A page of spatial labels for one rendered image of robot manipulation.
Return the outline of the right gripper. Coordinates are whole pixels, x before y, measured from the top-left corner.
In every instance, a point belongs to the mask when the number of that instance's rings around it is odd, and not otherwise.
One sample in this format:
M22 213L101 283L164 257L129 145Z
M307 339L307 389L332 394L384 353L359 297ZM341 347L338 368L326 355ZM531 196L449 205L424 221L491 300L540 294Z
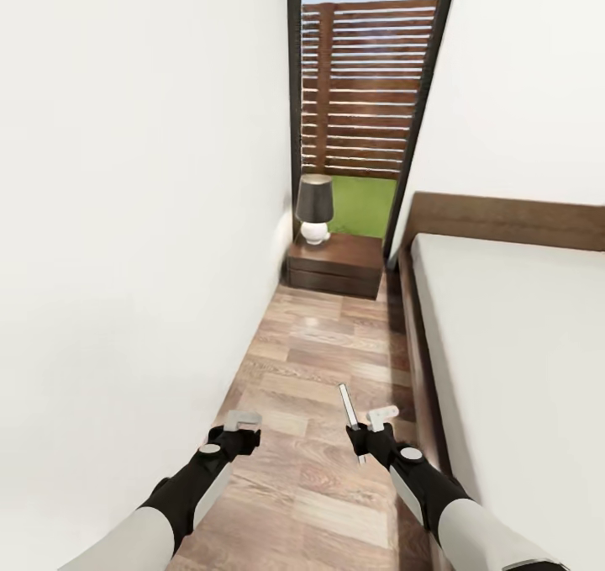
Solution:
M374 432L367 428L354 431L346 426L348 437L352 440L354 453L357 456L370 453L378 461L378 447L388 438L393 440L393 427L390 422L383 423L384 430Z

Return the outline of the hardback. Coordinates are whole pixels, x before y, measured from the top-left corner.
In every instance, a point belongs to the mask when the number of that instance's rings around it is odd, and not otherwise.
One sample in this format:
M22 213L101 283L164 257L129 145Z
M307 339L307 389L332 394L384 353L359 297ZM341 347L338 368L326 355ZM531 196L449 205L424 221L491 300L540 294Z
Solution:
M345 410L346 423L348 427L351 427L354 431L360 430L361 426L357 421L355 416L355 412L353 410L350 396L348 395L348 391L346 390L346 386L344 383L339 385L339 392L341 395L341 401L343 402L343 407ZM366 463L365 454L361 456L357 456L359 465L362 463Z

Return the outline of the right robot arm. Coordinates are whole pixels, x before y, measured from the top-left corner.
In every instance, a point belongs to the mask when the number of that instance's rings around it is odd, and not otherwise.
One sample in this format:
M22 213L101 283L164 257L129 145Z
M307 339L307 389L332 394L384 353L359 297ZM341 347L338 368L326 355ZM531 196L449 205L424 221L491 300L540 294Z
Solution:
M370 453L391 475L393 487L434 538L455 571L572 571L552 552L498 520L425 461L424 453L398 442L390 422L397 406L366 413L367 428L346 426L357 456Z

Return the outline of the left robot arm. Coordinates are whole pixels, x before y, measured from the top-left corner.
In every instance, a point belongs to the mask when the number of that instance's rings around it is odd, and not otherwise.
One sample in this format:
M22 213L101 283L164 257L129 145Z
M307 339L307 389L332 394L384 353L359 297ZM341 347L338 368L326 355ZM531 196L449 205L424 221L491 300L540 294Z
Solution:
M127 519L98 543L56 571L164 571L225 490L231 463L260 446L261 413L229 410L223 426L210 428L207 441L175 476L163 478Z

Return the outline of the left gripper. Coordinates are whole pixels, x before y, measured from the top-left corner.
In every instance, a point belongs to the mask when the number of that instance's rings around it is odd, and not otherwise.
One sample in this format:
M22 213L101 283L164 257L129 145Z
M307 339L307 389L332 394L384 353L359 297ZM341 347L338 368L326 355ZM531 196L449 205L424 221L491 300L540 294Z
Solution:
M218 440L221 438L230 440L234 446L235 459L237 455L250 456L255 447L260 446L260 435L261 429L257 431L245 429L240 429L237 431L224 431L222 426L215 426L214 428L210 428L208 440Z

